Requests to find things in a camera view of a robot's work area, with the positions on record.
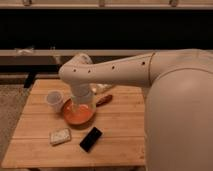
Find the floor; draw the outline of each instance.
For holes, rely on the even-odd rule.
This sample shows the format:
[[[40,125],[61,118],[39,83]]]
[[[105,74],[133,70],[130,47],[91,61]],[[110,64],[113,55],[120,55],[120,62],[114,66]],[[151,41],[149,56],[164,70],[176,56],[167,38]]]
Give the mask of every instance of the floor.
[[[23,88],[27,75],[0,75],[0,163],[19,120],[31,88]],[[58,168],[42,171],[145,171],[143,167]],[[26,169],[3,169],[0,171],[26,171]]]

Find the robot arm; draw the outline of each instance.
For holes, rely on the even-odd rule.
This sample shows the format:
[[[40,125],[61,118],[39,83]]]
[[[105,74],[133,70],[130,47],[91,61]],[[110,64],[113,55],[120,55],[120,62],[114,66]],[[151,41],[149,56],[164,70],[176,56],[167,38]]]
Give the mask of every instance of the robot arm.
[[[91,100],[89,83],[151,86],[146,100],[146,166],[149,171],[213,170],[213,55],[189,49],[92,64],[78,54],[60,78],[77,102]]]

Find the wooden table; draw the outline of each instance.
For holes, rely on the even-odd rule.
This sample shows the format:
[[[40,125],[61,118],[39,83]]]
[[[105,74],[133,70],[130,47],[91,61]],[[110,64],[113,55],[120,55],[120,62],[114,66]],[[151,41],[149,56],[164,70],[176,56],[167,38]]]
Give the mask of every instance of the wooden table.
[[[44,98],[59,90],[69,99],[68,85],[60,80],[37,80],[2,162],[3,168],[95,167],[144,165],[144,101],[140,88],[116,86],[106,94],[114,99],[97,108],[92,124],[76,129],[52,112]],[[95,126],[103,132],[90,153],[79,142]],[[52,147],[49,133],[71,129],[70,142]]]

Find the white cup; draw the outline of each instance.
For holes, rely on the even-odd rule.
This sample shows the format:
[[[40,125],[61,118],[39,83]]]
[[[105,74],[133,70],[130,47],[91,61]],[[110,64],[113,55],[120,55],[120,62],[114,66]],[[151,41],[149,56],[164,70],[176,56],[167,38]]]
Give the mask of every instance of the white cup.
[[[50,91],[46,96],[46,103],[52,107],[55,113],[60,113],[63,106],[63,96],[59,91]]]

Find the black phone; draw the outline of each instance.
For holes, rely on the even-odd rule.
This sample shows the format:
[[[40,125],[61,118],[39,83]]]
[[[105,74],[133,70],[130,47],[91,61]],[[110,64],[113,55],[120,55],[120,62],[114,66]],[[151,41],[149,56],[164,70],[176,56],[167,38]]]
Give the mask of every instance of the black phone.
[[[86,151],[89,152],[91,147],[95,144],[95,142],[101,137],[102,132],[93,127],[92,130],[84,137],[84,139],[80,142],[80,146]]]

